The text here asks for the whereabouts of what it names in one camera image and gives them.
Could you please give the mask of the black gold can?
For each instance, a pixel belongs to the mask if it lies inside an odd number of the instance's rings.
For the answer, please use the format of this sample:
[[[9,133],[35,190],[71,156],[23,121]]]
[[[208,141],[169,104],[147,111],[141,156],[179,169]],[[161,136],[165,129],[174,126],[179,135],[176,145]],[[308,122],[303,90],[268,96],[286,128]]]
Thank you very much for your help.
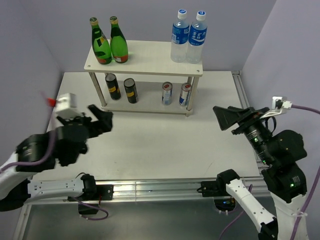
[[[113,73],[107,73],[105,76],[105,82],[111,99],[119,100],[121,98],[121,92],[116,75]]]
[[[124,89],[126,92],[126,96],[128,99],[128,102],[131,104],[135,104],[138,102],[138,92],[136,88],[136,83],[133,78],[127,78],[123,82]]]

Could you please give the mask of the silver blue can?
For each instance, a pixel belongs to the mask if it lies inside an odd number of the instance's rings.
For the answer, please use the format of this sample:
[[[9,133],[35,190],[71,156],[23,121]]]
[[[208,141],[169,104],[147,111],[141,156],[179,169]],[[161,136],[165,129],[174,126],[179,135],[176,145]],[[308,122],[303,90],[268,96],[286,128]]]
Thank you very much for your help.
[[[179,95],[179,104],[181,106],[187,106],[192,91],[192,85],[185,82],[182,84]]]
[[[168,106],[172,103],[172,91],[173,91],[173,85],[171,82],[164,82],[162,84],[162,104],[165,106]]]

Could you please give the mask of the green glass bottle front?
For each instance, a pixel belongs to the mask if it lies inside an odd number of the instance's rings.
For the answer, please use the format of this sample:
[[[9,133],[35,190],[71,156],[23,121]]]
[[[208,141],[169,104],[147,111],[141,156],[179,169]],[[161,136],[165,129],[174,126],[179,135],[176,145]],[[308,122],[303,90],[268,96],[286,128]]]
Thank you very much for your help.
[[[96,17],[89,19],[91,25],[91,45],[97,61],[102,65],[107,65],[112,61],[112,53],[109,42],[99,26]]]

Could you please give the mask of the green glass bottle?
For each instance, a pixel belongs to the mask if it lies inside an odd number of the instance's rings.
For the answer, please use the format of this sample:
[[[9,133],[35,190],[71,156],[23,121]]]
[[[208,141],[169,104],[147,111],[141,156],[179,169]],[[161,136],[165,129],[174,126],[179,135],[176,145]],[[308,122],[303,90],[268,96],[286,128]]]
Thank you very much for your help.
[[[111,25],[110,49],[114,60],[119,63],[125,63],[129,58],[127,41],[119,27],[118,18],[111,16],[109,18]]]
[[[89,19],[91,25],[91,45],[97,61],[102,65],[107,65],[112,61],[112,53],[109,42],[99,26],[96,17]]]

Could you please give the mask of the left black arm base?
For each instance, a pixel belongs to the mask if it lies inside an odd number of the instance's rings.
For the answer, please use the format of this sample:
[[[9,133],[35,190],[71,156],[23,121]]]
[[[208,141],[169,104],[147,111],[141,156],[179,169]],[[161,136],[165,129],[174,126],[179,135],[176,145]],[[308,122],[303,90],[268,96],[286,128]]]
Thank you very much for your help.
[[[114,185],[112,184],[101,184],[97,185],[96,187],[96,192],[87,196],[85,194],[77,197],[77,199],[81,202],[85,201],[97,201],[98,203],[89,203],[88,205],[98,208],[101,206],[102,201],[110,201],[113,198],[113,193],[114,193]],[[84,206],[81,203],[78,203],[78,213],[80,215],[85,215],[85,216],[93,216],[98,213],[97,209],[94,209],[92,207]]]

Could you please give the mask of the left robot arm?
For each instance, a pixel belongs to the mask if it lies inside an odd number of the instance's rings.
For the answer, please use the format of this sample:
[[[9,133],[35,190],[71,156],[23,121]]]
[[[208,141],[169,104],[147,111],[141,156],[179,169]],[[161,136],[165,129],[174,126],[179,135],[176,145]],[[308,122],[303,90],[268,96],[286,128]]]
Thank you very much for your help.
[[[98,188],[94,176],[83,174],[69,180],[35,181],[35,175],[55,169],[59,164],[75,164],[80,155],[88,152],[87,140],[112,131],[110,111],[96,105],[87,106],[95,116],[92,120],[84,112],[68,108],[60,113],[56,108],[51,117],[52,129],[33,134],[23,140],[10,158],[0,167],[0,210],[13,211],[24,204],[58,197],[91,200]]]

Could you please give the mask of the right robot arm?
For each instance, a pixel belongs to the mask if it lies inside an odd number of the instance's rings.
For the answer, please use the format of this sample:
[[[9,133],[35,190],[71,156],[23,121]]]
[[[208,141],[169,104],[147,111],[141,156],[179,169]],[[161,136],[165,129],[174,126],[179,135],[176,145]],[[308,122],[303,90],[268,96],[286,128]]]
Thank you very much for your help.
[[[320,176],[317,174],[311,190],[297,161],[307,157],[301,134],[283,130],[273,134],[268,120],[293,108],[291,103],[269,109],[246,109],[229,106],[213,107],[220,129],[225,131],[235,124],[233,135],[243,134],[253,150],[267,166],[261,171],[273,199],[276,215],[268,212],[245,187],[240,176],[228,169],[217,175],[214,193],[233,197],[250,217],[260,240],[307,240],[306,209]]]

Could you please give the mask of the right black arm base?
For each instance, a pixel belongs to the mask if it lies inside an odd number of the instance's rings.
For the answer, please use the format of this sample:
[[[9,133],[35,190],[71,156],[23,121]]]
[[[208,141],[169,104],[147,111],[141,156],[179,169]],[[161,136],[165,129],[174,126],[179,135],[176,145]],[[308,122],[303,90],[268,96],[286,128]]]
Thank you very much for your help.
[[[214,206],[218,211],[228,213],[236,207],[235,199],[225,190],[221,189],[216,180],[202,181],[196,191],[203,198],[213,198]]]

